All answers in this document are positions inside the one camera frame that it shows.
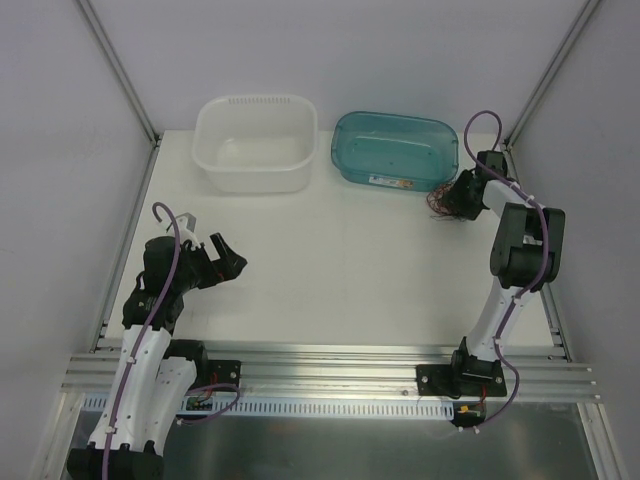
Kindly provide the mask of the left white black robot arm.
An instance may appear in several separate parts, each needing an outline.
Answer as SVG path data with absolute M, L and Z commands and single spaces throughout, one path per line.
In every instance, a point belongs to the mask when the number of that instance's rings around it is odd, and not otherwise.
M 240 392 L 236 380 L 219 382 L 203 342 L 176 340 L 184 297 L 236 279 L 247 265 L 220 234 L 210 259 L 193 240 L 165 235 L 148 241 L 143 269 L 123 307 L 118 366 L 106 405 L 86 446 L 70 450 L 73 479 L 160 479 L 164 447 L 183 398 L 215 391 Z

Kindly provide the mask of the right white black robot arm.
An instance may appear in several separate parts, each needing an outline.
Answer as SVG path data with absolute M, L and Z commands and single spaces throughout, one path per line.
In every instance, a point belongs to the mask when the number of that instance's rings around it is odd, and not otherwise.
M 508 176 L 502 153 L 482 151 L 475 163 L 444 195 L 444 204 L 465 220 L 490 210 L 499 225 L 489 258 L 489 296 L 454 350 L 445 377 L 452 398 L 506 394 L 499 384 L 504 380 L 502 343 L 527 302 L 558 276 L 566 224 L 564 210 L 538 203 Z

